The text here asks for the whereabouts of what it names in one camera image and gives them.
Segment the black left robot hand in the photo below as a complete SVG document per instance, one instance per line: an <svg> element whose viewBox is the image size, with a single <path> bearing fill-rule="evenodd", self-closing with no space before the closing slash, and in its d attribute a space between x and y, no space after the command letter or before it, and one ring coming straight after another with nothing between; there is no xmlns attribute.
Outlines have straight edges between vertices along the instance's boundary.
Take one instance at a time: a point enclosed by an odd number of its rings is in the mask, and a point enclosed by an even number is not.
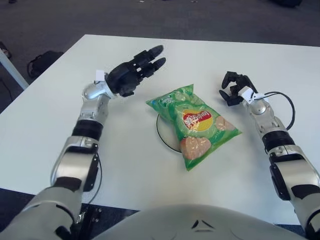
<svg viewBox="0 0 320 240"><path fill-rule="evenodd" d="M166 63L164 57L155 60L163 50L163 45L155 46L135 55L132 60L115 67L106 78L106 83L111 92L123 98L133 95L137 86L145 78L151 77Z"/></svg>

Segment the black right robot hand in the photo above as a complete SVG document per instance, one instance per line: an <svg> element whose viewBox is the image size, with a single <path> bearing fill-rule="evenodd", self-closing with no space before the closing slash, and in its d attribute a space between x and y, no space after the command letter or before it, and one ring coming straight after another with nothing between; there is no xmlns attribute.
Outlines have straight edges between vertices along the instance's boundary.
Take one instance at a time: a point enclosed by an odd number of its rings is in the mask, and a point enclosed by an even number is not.
<svg viewBox="0 0 320 240"><path fill-rule="evenodd" d="M224 89L226 89L230 83L235 83L235 85L232 85L229 88L230 95L228 95ZM240 94L240 91L245 87L249 87L255 94L258 93L257 89L247 75L238 74L233 71L226 72L221 87L222 90L219 90L219 93L229 107L239 105L244 100Z"/></svg>

